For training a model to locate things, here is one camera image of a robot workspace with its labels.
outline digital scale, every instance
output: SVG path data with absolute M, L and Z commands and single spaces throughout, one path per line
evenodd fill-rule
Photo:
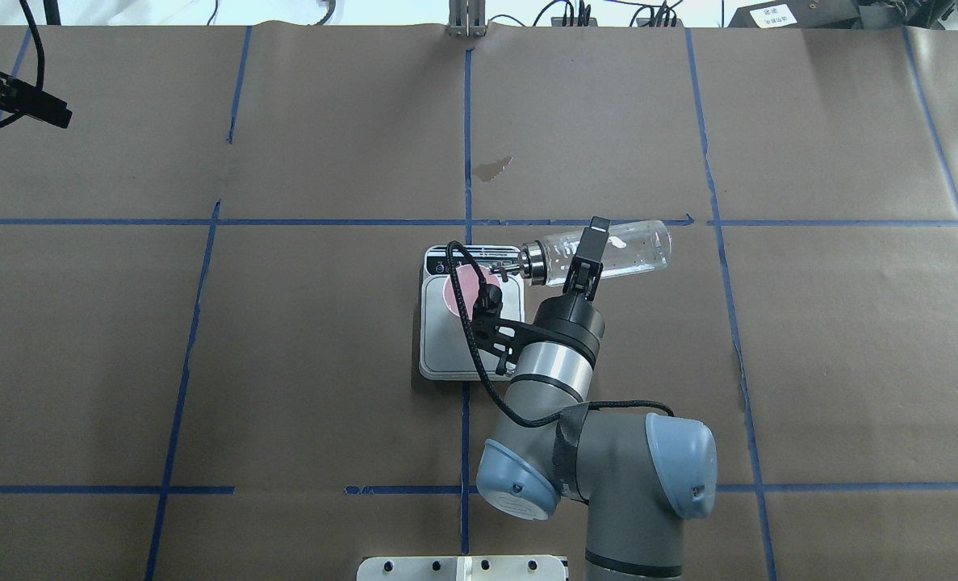
M 468 253 L 480 265 L 491 269 L 494 265 L 512 265 L 518 261 L 519 249 L 515 246 L 467 246 Z M 461 320 L 446 305 L 446 297 L 452 297 L 450 268 L 463 264 L 463 257 L 456 255 L 453 264 L 446 264 L 446 247 L 433 246 L 422 258 L 422 281 L 420 281 L 420 374 L 438 382 L 476 382 L 475 364 L 464 340 Z M 525 320 L 525 282 L 521 276 L 508 275 L 508 281 L 500 280 L 504 293 L 502 319 Z M 508 375 L 496 374 L 496 357 L 482 353 L 483 365 L 494 382 L 507 382 Z

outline stain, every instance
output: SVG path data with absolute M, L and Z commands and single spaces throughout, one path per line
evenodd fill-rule
M 494 177 L 500 176 L 500 174 L 508 168 L 508 165 L 511 165 L 514 159 L 514 155 L 508 155 L 508 157 L 497 159 L 497 161 L 492 163 L 483 163 L 482 165 L 476 166 L 475 170 L 472 170 L 471 173 L 479 178 L 479 180 L 490 182 L 493 181 Z

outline transparent cylinder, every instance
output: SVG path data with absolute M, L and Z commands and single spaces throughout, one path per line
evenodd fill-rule
M 546 254 L 546 285 L 562 286 L 568 275 L 572 254 L 579 247 L 581 229 L 544 236 L 540 239 Z M 669 265 L 671 236 L 660 220 L 644 220 L 618 224 L 608 228 L 604 272 L 600 278 L 614 278 L 661 270 Z

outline label on robot joint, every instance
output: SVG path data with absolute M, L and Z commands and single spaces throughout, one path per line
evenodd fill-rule
M 786 4 L 766 6 L 758 10 L 751 10 L 748 14 L 755 19 L 755 23 L 759 25 L 759 28 L 777 28 L 798 23 L 795 19 L 795 15 L 791 12 L 791 8 L 788 8 Z

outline white background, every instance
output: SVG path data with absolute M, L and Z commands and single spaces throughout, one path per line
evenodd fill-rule
M 765 0 L 726 1 L 726 21 L 738 7 Z M 43 22 L 40 0 L 29 0 L 37 21 Z M 213 12 L 214 0 L 59 0 L 62 23 L 73 25 L 195 25 L 206 23 Z M 546 0 L 487 0 L 486 15 L 514 15 L 531 25 Z M 594 18 L 600 26 L 626 26 L 636 6 L 593 0 Z M 408 25 L 409 23 L 446 23 L 448 0 L 338 0 L 333 25 Z M 218 25 L 249 25 L 277 19 L 291 23 L 314 23 L 326 11 L 323 0 L 220 0 Z M 689 27 L 721 26 L 721 0 L 683 0 L 676 8 L 679 18 Z M 561 15 L 563 4 L 551 8 L 541 21 L 550 26 L 551 15 Z M 23 12 L 15 0 L 0 0 L 0 23 L 24 23 Z M 507 19 L 497 22 L 509 23 Z M 958 12 L 946 22 L 958 28 Z

